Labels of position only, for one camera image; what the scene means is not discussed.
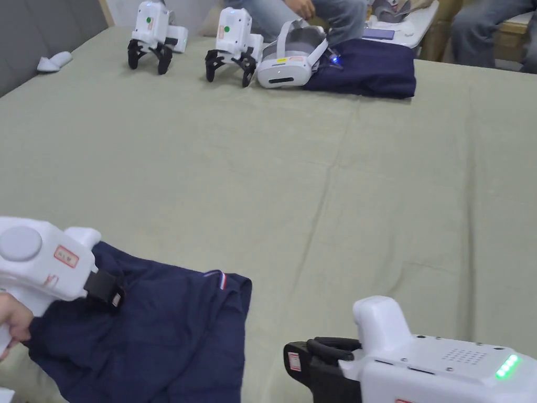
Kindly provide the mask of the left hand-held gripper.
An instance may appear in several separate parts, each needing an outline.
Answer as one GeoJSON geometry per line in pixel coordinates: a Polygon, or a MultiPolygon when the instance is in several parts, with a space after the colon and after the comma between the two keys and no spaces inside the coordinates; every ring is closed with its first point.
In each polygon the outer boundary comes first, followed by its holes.
{"type": "Polygon", "coordinates": [[[88,227],[60,229],[41,220],[1,217],[1,290],[33,314],[58,300],[90,298],[118,310],[124,291],[96,266],[93,247],[101,233],[88,227]]]}

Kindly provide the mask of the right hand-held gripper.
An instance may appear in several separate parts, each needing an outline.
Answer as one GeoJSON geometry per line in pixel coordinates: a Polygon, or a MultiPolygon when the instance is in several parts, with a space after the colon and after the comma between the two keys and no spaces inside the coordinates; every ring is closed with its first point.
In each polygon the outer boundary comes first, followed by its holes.
{"type": "Polygon", "coordinates": [[[398,302],[353,305],[358,339],[284,346],[288,375],[314,402],[536,402],[536,360],[515,350],[412,334],[398,302]]]}

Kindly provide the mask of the person's left hand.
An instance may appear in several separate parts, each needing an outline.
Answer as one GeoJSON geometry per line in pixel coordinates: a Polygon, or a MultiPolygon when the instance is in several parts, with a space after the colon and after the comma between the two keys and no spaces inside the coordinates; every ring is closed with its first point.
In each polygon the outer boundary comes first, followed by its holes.
{"type": "Polygon", "coordinates": [[[32,312],[9,293],[1,293],[1,326],[8,330],[9,343],[1,348],[4,360],[15,345],[30,340],[30,324],[34,319],[32,312]]]}

